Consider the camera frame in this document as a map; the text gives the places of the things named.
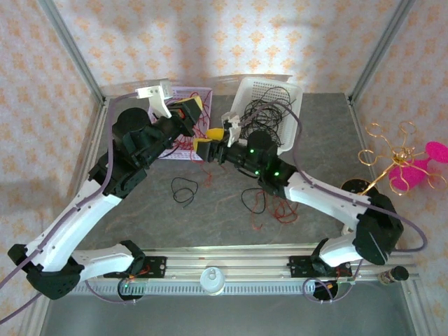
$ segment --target floral wallpaper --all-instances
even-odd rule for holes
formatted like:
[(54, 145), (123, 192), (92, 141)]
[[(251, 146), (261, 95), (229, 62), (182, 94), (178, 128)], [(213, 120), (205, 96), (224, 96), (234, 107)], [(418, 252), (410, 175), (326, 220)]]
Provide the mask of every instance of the floral wallpaper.
[[(409, 143), (424, 151), (429, 141), (448, 145), (448, 6), (445, 0), (417, 1), (395, 41), (369, 83), (357, 112), (361, 123), (379, 123), (392, 144), (401, 144), (398, 124), (417, 126)], [(367, 146), (387, 155), (386, 143), (366, 136)], [(390, 164), (380, 160), (377, 172)], [(448, 165), (429, 163), (429, 170), (448, 179)], [(439, 333), (448, 330), (448, 190), (436, 191), (427, 183), (401, 197), (387, 190), (396, 209), (428, 236), (429, 245), (417, 255), (421, 278)], [(402, 243), (418, 246), (420, 238), (406, 227)]]
[(126, 93), (115, 85), (164, 77), (220, 92), (238, 74), (283, 74), (305, 92), (350, 92), (399, 0), (55, 3), (111, 95)]
[[(8, 249), (46, 228), (74, 194), (95, 101), (37, 1), (0, 3), (0, 279)], [(0, 290), (0, 319), (31, 298), (25, 273)], [(24, 313), (0, 326), (17, 335)]]

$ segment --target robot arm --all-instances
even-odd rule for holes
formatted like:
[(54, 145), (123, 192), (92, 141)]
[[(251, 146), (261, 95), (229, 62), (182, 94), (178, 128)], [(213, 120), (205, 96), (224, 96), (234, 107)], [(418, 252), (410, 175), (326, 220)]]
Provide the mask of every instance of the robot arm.
[(305, 174), (313, 183), (310, 185), (293, 165), (277, 156), (277, 145), (267, 133), (254, 131), (247, 139), (247, 145), (236, 142), (235, 139), (230, 140), (230, 135), (228, 130), (210, 132), (210, 139), (195, 140), (195, 150), (204, 161), (217, 160), (219, 164), (228, 161), (238, 169), (251, 172), (258, 177), (261, 188), (269, 194), (306, 204), (336, 218), (353, 230), (336, 239), (324, 239), (318, 245), (313, 253), (313, 267), (322, 275), (326, 275), (326, 270), (331, 267), (361, 258), (376, 265), (387, 262), (403, 232), (401, 222), (353, 201), (332, 196), (317, 186), (350, 200), (395, 212), (389, 198), (381, 194), (374, 197), (353, 194)]
[[(146, 178), (145, 169), (149, 169), (165, 149), (172, 148), (179, 135), (194, 135), (193, 126), (202, 112), (199, 97), (165, 106), (163, 99), (169, 95), (166, 85), (138, 89), (137, 93), (138, 98), (149, 98), (158, 119), (151, 123), (147, 112), (141, 108), (129, 108), (120, 114), (112, 127), (113, 168), (103, 193), (78, 206), (105, 181), (109, 165), (107, 153), (100, 157), (79, 193), (52, 225), (28, 245), (16, 244), (8, 252), (19, 265), (38, 249), (23, 270), (31, 285), (51, 299), (66, 295), (79, 281), (111, 272), (136, 274), (142, 268), (145, 255), (131, 241), (102, 250), (75, 251), (98, 221)], [(49, 237), (56, 225), (60, 226)]]

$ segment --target gold wire ornament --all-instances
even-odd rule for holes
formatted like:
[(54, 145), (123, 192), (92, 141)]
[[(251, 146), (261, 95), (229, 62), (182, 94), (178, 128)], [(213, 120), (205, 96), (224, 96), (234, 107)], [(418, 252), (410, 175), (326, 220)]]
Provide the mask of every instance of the gold wire ornament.
[[(428, 182), (428, 185), (432, 189), (436, 190), (445, 190), (448, 188), (448, 182), (445, 177), (443, 177), (441, 174), (434, 174), (426, 171), (425, 169), (422, 169), (418, 166), (416, 166), (415, 158), (425, 154), (426, 152), (420, 152), (415, 153), (415, 147), (407, 146), (407, 140), (409, 139), (409, 135), (415, 134), (417, 132), (417, 126), (412, 121), (402, 121), (398, 125), (399, 132), (403, 135), (403, 141), (401, 146), (392, 146), (391, 142), (386, 138), (384, 128), (378, 124), (377, 122), (372, 122), (368, 126), (365, 127), (365, 131), (367, 134), (369, 134), (371, 137), (374, 138), (380, 138), (383, 139), (387, 146), (388, 146), (388, 155), (375, 155), (375, 152), (371, 149), (363, 149), (358, 152), (358, 159), (359, 161), (366, 166), (373, 166), (378, 163), (378, 160), (381, 158), (386, 158), (391, 161), (390, 165), (373, 181), (371, 184), (367, 187), (366, 190), (362, 192), (362, 195), (365, 195), (367, 191), (369, 191), (373, 186), (375, 186), (381, 179), (383, 179), (392, 169), (399, 167), (400, 170), (400, 177), (394, 176), (389, 181), (389, 187), (391, 190), (401, 196), (410, 191), (410, 185), (406, 181), (406, 179), (403, 176), (403, 169), (404, 168), (413, 168), (417, 169), (420, 172), (423, 172), (426, 175), (426, 180)], [(365, 156), (367, 159), (374, 155), (374, 160), (371, 162), (368, 162), (362, 158), (362, 156)], [(405, 185), (406, 190), (398, 190), (394, 185), (393, 182), (396, 179), (400, 179)], [(437, 188), (437, 186), (434, 184), (434, 180), (439, 179), (440, 184), (444, 184), (443, 188)]]

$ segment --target gray floor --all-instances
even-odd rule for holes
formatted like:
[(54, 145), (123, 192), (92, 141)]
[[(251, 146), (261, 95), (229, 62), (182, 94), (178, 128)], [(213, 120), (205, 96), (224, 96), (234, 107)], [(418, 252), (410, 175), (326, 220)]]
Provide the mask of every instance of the gray floor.
[[(211, 126), (220, 127), (220, 116), (229, 111), (231, 96), (214, 96)], [(130, 99), (118, 112), (143, 100)], [(304, 94), (300, 118), (304, 125), (300, 152), (302, 168), (313, 177), (334, 186), (347, 179), (370, 179), (368, 168), (357, 159), (361, 149), (343, 94)], [(99, 155), (106, 151), (103, 134)], [(291, 162), (291, 153), (282, 157)], [(141, 248), (182, 246), (226, 246), (238, 244), (283, 244), (319, 242), (340, 235), (342, 224), (305, 205), (299, 218), (282, 225), (266, 211), (255, 215), (260, 231), (251, 227), (251, 213), (240, 200), (242, 190), (257, 187), (255, 180), (241, 175), (231, 164), (205, 166), (213, 181), (205, 188), (205, 173), (198, 164), (180, 160), (157, 160), (148, 178), (131, 195), (110, 211), (83, 240), (82, 249), (98, 249), (131, 239)], [(199, 183), (194, 202), (183, 209), (172, 199), (175, 176)], [(254, 198), (248, 196), (248, 204)]]
[(398, 284), (363, 283), (332, 304), (297, 296), (147, 297), (124, 307), (69, 295), (50, 303), (41, 336), (412, 336), (403, 301)]

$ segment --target pink basket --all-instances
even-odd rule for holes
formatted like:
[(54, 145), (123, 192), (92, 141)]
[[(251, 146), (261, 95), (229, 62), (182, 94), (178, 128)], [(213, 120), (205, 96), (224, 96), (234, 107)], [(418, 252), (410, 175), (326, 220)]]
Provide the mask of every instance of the pink basket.
[[(166, 103), (174, 102), (176, 100), (189, 98), (192, 95), (199, 95), (202, 100), (202, 104), (204, 106), (204, 109), (202, 110), (202, 114), (199, 117), (199, 120), (195, 126), (195, 137), (202, 137), (200, 134), (205, 134), (205, 132), (209, 129), (210, 126), (210, 114), (211, 114), (211, 96), (213, 95), (213, 90), (210, 87), (187, 87), (187, 86), (173, 86), (173, 98), (166, 101)], [(155, 117), (151, 113), (149, 113), (149, 118), (151, 122), (155, 122)], [(176, 139), (176, 143), (181, 140), (187, 140), (183, 136), (180, 136)], [(162, 157), (164, 155), (169, 154), (170, 152), (175, 149), (177, 144), (174, 144), (174, 147), (172, 149), (165, 150), (160, 157), (162, 159), (167, 160), (200, 160), (202, 159), (193, 151), (188, 149), (180, 149), (178, 148), (174, 153), (172, 153), (170, 156)]]

